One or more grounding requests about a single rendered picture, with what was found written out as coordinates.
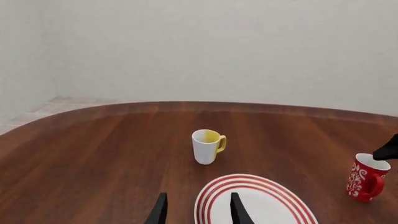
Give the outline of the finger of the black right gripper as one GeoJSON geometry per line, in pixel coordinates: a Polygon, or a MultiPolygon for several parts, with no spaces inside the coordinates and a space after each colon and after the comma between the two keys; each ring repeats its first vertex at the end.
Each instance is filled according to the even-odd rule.
{"type": "Polygon", "coordinates": [[[376,161],[398,159],[398,133],[393,135],[385,145],[373,152],[373,159],[376,161]]]}

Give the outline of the red mug with white pattern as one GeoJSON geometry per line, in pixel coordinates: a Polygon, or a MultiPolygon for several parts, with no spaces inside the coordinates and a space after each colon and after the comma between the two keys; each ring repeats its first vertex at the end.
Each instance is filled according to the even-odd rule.
{"type": "Polygon", "coordinates": [[[346,185],[348,195],[362,203],[369,203],[383,191],[384,179],[390,170],[388,162],[376,161],[372,154],[356,154],[346,185]]]}

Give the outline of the white and yellow mug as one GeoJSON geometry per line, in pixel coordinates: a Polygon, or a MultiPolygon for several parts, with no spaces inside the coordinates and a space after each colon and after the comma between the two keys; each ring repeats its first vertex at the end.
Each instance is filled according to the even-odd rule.
{"type": "Polygon", "coordinates": [[[193,154],[201,165],[215,161],[217,154],[226,149],[227,138],[210,129],[196,130],[192,134],[193,154]]]}

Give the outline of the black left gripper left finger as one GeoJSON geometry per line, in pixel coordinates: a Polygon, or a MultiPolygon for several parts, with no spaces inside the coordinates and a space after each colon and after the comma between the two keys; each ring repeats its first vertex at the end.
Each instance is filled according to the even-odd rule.
{"type": "Polygon", "coordinates": [[[161,192],[144,224],[165,224],[167,219],[167,193],[161,192]]]}

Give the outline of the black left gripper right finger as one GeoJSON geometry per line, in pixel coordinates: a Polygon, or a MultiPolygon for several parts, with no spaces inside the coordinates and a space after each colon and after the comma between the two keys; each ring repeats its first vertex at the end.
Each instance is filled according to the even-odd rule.
{"type": "Polygon", "coordinates": [[[231,193],[230,210],[233,224],[254,224],[236,192],[231,193]]]}

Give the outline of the white plate with red rings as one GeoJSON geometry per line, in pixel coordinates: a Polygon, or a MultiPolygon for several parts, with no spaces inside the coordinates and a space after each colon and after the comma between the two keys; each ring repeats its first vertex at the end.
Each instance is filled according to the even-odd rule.
{"type": "Polygon", "coordinates": [[[319,224],[309,207],[273,180],[249,174],[213,179],[195,201],[195,224],[233,224],[231,194],[237,193],[254,224],[319,224]]]}

